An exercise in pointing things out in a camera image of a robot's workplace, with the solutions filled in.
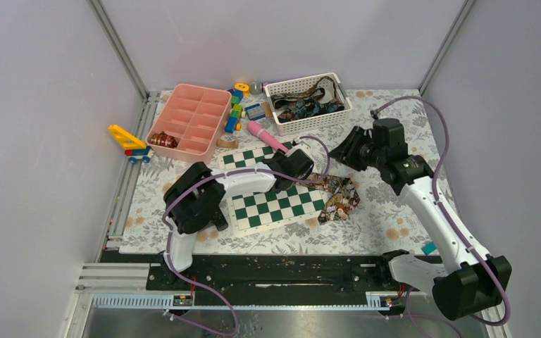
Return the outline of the brown floral patterned tie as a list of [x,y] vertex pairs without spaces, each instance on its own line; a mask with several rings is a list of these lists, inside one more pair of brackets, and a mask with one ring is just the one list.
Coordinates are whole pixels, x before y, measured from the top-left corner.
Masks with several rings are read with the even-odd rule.
[[359,205],[361,199],[351,178],[334,175],[322,178],[319,173],[311,173],[307,179],[313,183],[304,184],[304,187],[328,193],[328,200],[318,216],[320,224],[348,220],[350,213]]

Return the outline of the pink divided organizer tray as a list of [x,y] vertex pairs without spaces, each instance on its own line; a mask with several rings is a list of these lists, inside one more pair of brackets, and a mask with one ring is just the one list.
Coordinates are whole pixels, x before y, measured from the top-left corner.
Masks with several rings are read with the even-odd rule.
[[[146,143],[158,156],[188,163],[208,163],[223,133],[230,100],[231,93],[226,90],[177,85],[147,134]],[[151,144],[151,136],[160,132],[174,136],[178,146],[169,149]]]

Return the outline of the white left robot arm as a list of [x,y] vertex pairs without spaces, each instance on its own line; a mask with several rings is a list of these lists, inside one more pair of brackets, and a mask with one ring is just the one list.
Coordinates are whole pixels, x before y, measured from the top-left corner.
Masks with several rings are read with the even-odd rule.
[[238,195],[282,192],[312,173],[313,159],[302,144],[277,150],[271,158],[243,168],[212,169],[193,163],[163,196],[162,221],[169,229],[163,252],[163,280],[173,289],[186,287],[197,233],[222,213],[220,203]]

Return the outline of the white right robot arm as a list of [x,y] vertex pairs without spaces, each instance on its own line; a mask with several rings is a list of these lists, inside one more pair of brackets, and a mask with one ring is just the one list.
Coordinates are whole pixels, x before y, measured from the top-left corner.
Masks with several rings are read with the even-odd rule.
[[347,167],[378,170],[399,200],[416,214],[436,246],[442,265],[423,261],[405,250],[384,253],[376,270],[380,287],[405,284],[430,294],[449,320],[508,303],[504,291],[511,264],[494,257],[454,213],[424,157],[408,152],[398,119],[375,120],[371,129],[354,127],[329,156]]

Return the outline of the blue patterned tie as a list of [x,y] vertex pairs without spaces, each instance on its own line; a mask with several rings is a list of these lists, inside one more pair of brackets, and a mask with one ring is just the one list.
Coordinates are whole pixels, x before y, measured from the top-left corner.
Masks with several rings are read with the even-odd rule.
[[280,123],[288,123],[343,110],[344,105],[336,100],[331,100],[326,103],[321,103],[320,101],[313,99],[299,100],[288,105],[284,111],[278,115],[278,120]]

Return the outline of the green white chessboard mat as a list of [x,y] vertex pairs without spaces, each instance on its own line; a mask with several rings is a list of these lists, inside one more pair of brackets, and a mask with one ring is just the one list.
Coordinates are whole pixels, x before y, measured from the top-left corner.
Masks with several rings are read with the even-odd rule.
[[[270,146],[239,149],[221,155],[217,164],[224,169],[245,168],[271,158],[273,153]],[[230,227],[236,237],[243,237],[316,218],[328,199],[328,192],[300,184],[279,193],[234,196],[227,200]]]

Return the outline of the wooden rectangular block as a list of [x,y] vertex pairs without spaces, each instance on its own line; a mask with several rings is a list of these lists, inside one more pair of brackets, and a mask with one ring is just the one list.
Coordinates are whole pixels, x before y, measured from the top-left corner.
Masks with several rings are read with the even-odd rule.
[[271,109],[269,103],[268,103],[268,102],[263,102],[263,103],[261,104],[261,106],[262,106],[263,109],[264,109],[264,115],[265,115],[265,117],[266,117],[266,118],[272,118],[272,117],[273,117],[273,112],[272,112],[272,109]]

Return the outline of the blue grey lego brick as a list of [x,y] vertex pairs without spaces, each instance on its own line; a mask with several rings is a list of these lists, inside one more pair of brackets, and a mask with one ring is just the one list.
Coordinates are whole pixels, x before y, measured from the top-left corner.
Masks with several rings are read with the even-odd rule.
[[266,110],[261,104],[254,104],[245,108],[245,114],[249,120],[260,120],[266,117]]

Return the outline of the wooden arch block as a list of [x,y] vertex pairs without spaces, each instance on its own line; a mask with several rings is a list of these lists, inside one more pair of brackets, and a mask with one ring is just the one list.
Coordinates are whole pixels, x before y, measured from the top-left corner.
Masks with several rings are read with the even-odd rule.
[[216,145],[224,149],[237,149],[239,147],[239,140],[232,134],[224,134],[219,138]]

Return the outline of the purple glitter microphone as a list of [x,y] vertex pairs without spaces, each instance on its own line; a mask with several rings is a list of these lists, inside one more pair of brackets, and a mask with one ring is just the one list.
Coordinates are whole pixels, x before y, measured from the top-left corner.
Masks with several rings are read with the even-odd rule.
[[263,83],[260,81],[252,81],[249,83],[249,92],[252,95],[261,94],[263,92]]

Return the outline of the colourful lego block vehicle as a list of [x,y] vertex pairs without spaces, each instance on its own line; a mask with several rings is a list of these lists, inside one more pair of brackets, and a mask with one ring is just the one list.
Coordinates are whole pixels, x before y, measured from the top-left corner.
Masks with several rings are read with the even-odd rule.
[[244,108],[241,105],[241,102],[245,96],[249,96],[249,85],[238,82],[234,85],[232,89],[228,90],[231,93],[230,100],[230,112],[228,119],[224,124],[224,132],[232,134],[235,131],[240,131],[242,129],[241,118],[244,115]]

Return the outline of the small teal block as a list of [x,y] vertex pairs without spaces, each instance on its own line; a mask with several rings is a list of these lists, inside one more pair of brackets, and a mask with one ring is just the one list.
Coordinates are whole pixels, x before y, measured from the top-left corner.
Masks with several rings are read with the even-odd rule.
[[421,251],[424,255],[429,256],[437,251],[437,247],[434,242],[428,242],[421,248]]

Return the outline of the rolled red patterned tie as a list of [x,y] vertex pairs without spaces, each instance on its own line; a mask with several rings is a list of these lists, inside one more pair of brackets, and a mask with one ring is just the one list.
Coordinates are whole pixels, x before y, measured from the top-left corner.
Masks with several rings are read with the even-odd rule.
[[165,132],[153,134],[149,142],[155,146],[162,146],[169,149],[175,149],[178,146],[177,139]]

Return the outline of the yellow toy crane car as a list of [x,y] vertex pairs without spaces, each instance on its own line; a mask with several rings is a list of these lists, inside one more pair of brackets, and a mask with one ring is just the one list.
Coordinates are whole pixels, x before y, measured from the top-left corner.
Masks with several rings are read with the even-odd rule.
[[151,162],[154,150],[146,142],[129,133],[119,125],[109,125],[108,132],[122,147],[129,163]]

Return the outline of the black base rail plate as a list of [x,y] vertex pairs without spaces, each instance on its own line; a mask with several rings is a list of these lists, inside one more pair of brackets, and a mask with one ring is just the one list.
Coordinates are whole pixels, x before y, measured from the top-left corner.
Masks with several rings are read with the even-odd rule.
[[198,306],[221,306],[216,290],[238,306],[353,306],[366,293],[404,294],[409,286],[387,279],[381,256],[203,255],[176,277],[161,254],[147,260],[147,290],[187,292]]

